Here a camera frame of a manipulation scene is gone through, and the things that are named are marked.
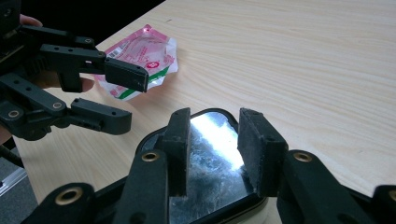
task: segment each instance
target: human hand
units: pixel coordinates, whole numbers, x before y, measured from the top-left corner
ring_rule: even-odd
[[[35,18],[28,17],[25,15],[20,16],[20,22],[23,25],[33,25],[33,26],[42,26],[41,21],[36,20]],[[51,88],[51,87],[61,87],[58,75],[51,71],[45,71],[40,73],[35,80],[32,80],[38,87],[42,89]],[[93,87],[94,81],[88,78],[81,78],[82,83],[82,91],[88,91]],[[4,127],[0,125],[0,145],[3,145],[9,138],[12,137],[12,134]]]

